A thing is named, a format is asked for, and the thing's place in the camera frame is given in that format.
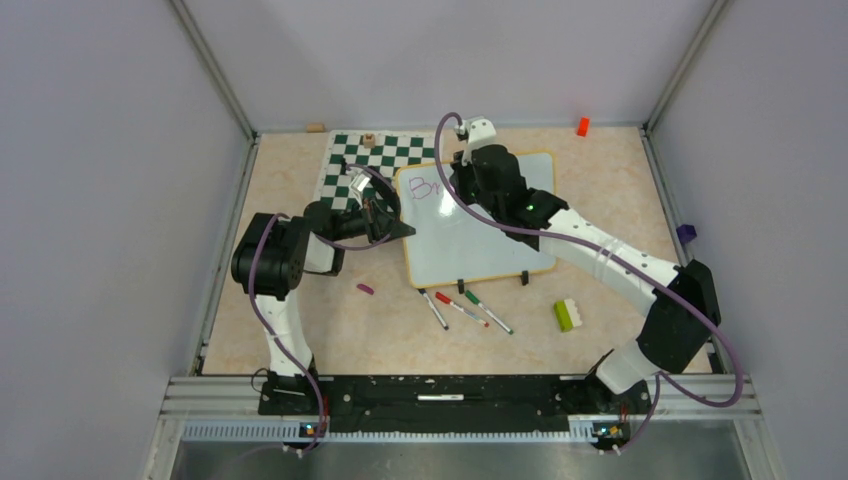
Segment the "green marker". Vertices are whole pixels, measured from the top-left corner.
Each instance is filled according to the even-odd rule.
[[[503,323],[503,321],[500,318],[497,317],[497,315],[495,315],[491,310],[489,310],[489,307],[483,305],[483,302],[481,302],[477,297],[475,297],[474,294],[471,293],[471,290],[466,289],[465,290],[465,296],[468,297],[468,299],[471,300],[474,303],[474,305],[477,305],[478,307],[480,307],[481,310],[486,312],[486,315],[492,317],[492,320],[494,320],[495,323],[500,325],[501,328],[503,328],[506,333],[508,333],[510,335],[515,333],[511,328],[507,327],[506,324]]]

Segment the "wooden block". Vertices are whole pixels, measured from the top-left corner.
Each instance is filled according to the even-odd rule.
[[[377,146],[377,135],[366,133],[362,136],[362,146],[365,148],[374,148]]]
[[[577,135],[585,137],[587,133],[589,133],[589,117],[583,117],[580,119],[580,126],[577,127]]]

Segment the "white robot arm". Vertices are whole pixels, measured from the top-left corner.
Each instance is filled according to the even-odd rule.
[[[715,325],[720,322],[709,269],[651,257],[580,216],[564,200],[526,185],[515,155],[497,144],[492,122],[472,118],[455,127],[465,149],[451,163],[453,191],[466,205],[479,204],[510,238],[577,265],[630,301],[646,317],[637,338],[603,357],[592,369],[615,394],[659,371],[680,373],[709,338],[707,328],[681,305],[612,261],[616,257],[686,299]],[[576,238],[599,249],[538,236],[535,231]]]

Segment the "red block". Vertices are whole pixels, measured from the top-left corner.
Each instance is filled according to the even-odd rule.
[[[583,117],[580,119],[580,126],[577,127],[577,135],[585,137],[587,133],[589,133],[589,117]]]

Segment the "chessboard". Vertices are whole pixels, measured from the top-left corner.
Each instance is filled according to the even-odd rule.
[[[366,133],[376,135],[374,148],[363,145],[362,137]],[[335,211],[351,208],[356,205],[356,198],[350,191],[350,182],[355,174],[342,172],[342,161],[368,165],[391,182],[395,173],[403,167],[433,163],[433,143],[432,133],[333,130],[327,140],[324,163],[312,200],[324,202]],[[363,193],[365,197],[375,195],[371,186]]]

